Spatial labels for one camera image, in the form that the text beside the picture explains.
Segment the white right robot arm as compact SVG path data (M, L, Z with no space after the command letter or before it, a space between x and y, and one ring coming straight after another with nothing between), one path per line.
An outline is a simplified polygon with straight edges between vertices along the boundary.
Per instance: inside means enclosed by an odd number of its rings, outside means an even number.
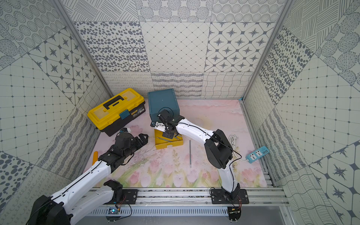
M157 118L158 121L152 122L151 127L163 132L164 137L173 138L182 135L202 144L208 161L218 169L222 181L220 193L223 194L223 198L230 204L235 201L242 202L241 187L233 171L235 151L222 130L207 130L181 115L172 116L167 110L161 111Z

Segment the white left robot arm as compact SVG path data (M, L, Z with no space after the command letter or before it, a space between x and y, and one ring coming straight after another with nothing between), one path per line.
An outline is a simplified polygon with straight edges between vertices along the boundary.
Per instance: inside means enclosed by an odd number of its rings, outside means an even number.
M87 196L86 193L118 167L126 165L134 153L148 143L147 134L134 137L120 132L109 150L99 156L97 162L63 189L50 196L42 195L33 204L28 225L75 225L91 211L105 203L125 203L123 185L115 180Z

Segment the green striped pencil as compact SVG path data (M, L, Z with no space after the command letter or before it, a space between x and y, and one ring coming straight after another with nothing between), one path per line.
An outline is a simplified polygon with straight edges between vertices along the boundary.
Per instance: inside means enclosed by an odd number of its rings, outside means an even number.
M191 140L189 140L189 168L192 168Z

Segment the yellow bottom drawer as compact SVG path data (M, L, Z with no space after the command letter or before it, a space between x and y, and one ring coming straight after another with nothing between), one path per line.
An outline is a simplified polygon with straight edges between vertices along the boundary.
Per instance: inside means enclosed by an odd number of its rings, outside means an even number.
M184 141L182 136L174 137L173 139L165 138L163 132L154 130L155 147L157 150L166 149L170 147L182 146Z

